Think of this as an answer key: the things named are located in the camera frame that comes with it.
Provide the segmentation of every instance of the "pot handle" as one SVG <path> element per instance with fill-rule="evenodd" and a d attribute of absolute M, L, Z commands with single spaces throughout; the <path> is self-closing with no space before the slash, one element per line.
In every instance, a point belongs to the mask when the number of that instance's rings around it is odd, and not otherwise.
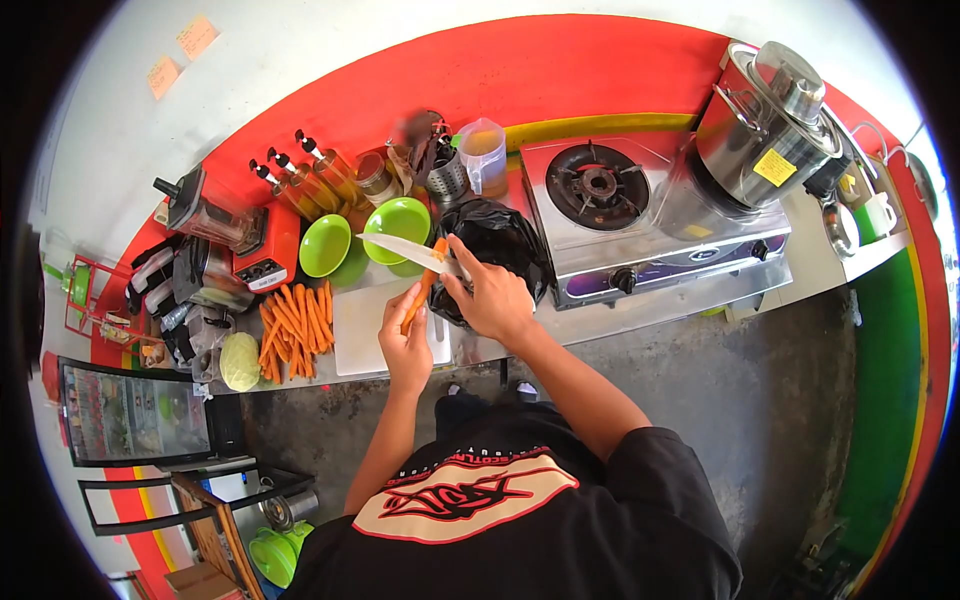
<path fill-rule="evenodd" d="M 737 121 L 742 123 L 747 129 L 754 131 L 758 139 L 763 139 L 767 132 L 765 132 L 757 123 L 747 120 L 747 117 L 745 117 L 743 112 L 740 111 L 740 107 L 734 104 L 733 100 L 727 96 L 727 92 L 725 92 L 717 84 L 713 84 L 713 91 L 716 92 L 717 96 L 722 98 L 725 103 L 727 103 L 727 108 L 731 110 Z"/>

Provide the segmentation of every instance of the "knife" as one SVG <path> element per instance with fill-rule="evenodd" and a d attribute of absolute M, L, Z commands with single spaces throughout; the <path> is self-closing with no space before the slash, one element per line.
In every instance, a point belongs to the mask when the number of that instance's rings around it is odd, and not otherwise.
<path fill-rule="evenodd" d="M 386 233 L 357 233 L 357 237 L 384 250 L 403 256 L 434 273 L 450 273 L 467 283 L 473 281 L 467 270 L 457 262 L 457 259 L 448 254 L 439 254 L 426 246 Z"/>

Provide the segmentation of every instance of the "hand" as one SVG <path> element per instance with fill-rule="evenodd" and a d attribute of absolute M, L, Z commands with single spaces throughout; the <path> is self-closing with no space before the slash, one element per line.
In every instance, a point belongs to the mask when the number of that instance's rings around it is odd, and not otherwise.
<path fill-rule="evenodd" d="M 457 302 L 464 319 L 480 335 L 508 346 L 532 324 L 534 303 L 526 282 L 503 267 L 477 260 L 457 236 L 446 236 L 460 266 L 473 278 L 473 297 L 457 277 L 441 275 L 447 293 Z"/>
<path fill-rule="evenodd" d="M 433 352 L 426 343 L 426 306 L 421 306 L 410 323 L 408 335 L 400 333 L 400 324 L 420 291 L 416 282 L 404 294 L 390 299 L 383 311 L 383 327 L 377 334 L 383 357 L 390 370 L 390 391 L 403 396 L 420 397 L 433 370 Z"/>

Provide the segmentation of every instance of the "black plastic bag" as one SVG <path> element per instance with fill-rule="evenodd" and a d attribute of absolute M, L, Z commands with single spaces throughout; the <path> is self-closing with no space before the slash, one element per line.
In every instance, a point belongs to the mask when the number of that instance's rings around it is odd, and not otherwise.
<path fill-rule="evenodd" d="M 459 237 L 480 262 L 500 265 L 522 277 L 534 302 L 543 298 L 553 278 L 550 259 L 537 233 L 518 211 L 482 198 L 470 200 L 440 218 L 439 234 L 446 237 L 449 233 Z M 469 328 L 439 280 L 430 289 L 429 305 L 451 323 Z"/>

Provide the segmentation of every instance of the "plastic measuring jug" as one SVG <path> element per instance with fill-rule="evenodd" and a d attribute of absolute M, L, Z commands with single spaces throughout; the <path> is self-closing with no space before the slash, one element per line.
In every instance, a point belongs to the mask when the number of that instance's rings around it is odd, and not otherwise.
<path fill-rule="evenodd" d="M 460 130 L 457 151 L 474 194 L 496 198 L 507 192 L 507 134 L 481 117 Z"/>
<path fill-rule="evenodd" d="M 880 192 L 853 212 L 860 241 L 869 244 L 881 235 L 886 235 L 897 225 L 897 213 L 890 206 L 886 192 Z"/>

